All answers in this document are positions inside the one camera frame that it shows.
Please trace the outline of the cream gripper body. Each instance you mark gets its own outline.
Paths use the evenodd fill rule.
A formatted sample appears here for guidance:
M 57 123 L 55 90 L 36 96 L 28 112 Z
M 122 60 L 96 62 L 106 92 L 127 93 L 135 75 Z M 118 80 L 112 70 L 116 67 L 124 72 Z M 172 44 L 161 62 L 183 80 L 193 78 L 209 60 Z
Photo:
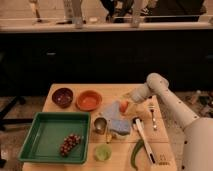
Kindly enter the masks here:
M 149 112 L 145 102 L 134 103 L 130 102 L 128 105 L 128 117 L 133 119 L 134 117 L 148 118 Z

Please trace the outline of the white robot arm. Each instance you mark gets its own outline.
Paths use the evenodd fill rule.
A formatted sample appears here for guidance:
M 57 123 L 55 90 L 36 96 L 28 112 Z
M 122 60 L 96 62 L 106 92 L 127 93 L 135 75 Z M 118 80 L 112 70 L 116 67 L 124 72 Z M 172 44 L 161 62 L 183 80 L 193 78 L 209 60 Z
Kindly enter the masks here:
M 145 83 L 130 92 L 130 97 L 141 103 L 152 94 L 168 106 L 185 134 L 182 171 L 213 171 L 213 119 L 199 117 L 169 90 L 169 82 L 158 73 L 149 74 Z

